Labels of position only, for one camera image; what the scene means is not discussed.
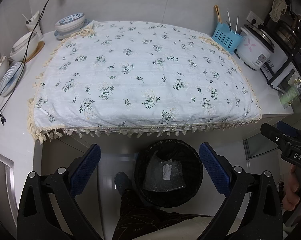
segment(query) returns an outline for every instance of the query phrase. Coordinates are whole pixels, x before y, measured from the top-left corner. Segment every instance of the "wooden coaster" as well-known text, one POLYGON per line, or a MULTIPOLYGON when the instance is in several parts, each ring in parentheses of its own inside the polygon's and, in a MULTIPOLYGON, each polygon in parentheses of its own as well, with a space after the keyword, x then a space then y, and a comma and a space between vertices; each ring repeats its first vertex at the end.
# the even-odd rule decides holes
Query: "wooden coaster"
POLYGON ((38 43, 37 48, 34 51, 34 53, 27 59, 27 61, 25 63, 29 62, 32 58, 34 58, 42 50, 42 48, 44 47, 44 45, 45 45, 45 42, 44 41, 40 41, 38 43))

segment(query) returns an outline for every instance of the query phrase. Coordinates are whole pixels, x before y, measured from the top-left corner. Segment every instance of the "white stick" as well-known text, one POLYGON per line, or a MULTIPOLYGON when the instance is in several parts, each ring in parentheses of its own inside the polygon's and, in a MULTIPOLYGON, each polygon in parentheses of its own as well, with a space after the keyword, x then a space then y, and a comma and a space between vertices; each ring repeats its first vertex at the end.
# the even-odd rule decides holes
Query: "white stick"
POLYGON ((237 22, 236 22, 235 34, 237 33, 237 26, 238 26, 238 16, 237 16, 237 22))
POLYGON ((227 10, 227 14, 228 14, 229 25, 230 25, 230 27, 231 27, 231 22, 230 22, 230 17, 229 17, 229 12, 228 12, 228 10, 227 10))
POLYGON ((26 16, 22 13, 22 15, 24 16, 24 18, 28 21, 28 23, 31 23, 27 18, 26 16))

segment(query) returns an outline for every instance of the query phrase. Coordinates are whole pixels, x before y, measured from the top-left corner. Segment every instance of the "rice cooker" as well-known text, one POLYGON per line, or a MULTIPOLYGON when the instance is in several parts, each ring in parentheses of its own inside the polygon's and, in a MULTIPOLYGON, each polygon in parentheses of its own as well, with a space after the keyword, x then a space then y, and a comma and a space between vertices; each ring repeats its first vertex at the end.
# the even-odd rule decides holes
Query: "rice cooker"
POLYGON ((245 28, 241 27, 243 40, 237 47, 236 54, 242 62, 258 70, 274 53, 274 44, 263 30, 253 25, 244 26, 245 28))

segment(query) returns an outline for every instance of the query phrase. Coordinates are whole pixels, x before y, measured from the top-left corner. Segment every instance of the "blue utensil holder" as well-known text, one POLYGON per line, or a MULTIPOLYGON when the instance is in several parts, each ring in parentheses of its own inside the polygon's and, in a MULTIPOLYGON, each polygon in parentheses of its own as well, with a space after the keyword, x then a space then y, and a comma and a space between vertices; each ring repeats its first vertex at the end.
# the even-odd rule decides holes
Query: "blue utensil holder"
POLYGON ((226 23, 218 23, 212 39, 222 45, 230 54, 233 54, 243 37, 231 31, 226 23))

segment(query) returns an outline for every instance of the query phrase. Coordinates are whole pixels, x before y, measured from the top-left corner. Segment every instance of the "blue gripper pad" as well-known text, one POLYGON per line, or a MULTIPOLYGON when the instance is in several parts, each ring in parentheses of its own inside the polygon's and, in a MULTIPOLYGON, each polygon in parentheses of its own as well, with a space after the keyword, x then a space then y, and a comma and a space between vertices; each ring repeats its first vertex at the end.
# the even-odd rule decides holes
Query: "blue gripper pad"
POLYGON ((205 143, 202 143, 199 148, 199 157, 210 178, 212 179, 218 193, 228 197, 231 192, 230 177, 205 143))
POLYGON ((279 121, 277 123, 277 129, 290 137, 297 137, 297 130, 285 122, 279 121))
POLYGON ((101 149, 96 144, 90 151, 84 156, 84 159, 73 173, 70 179, 70 190, 69 193, 72 198, 82 194, 90 176, 95 170, 97 164, 101 159, 101 149))

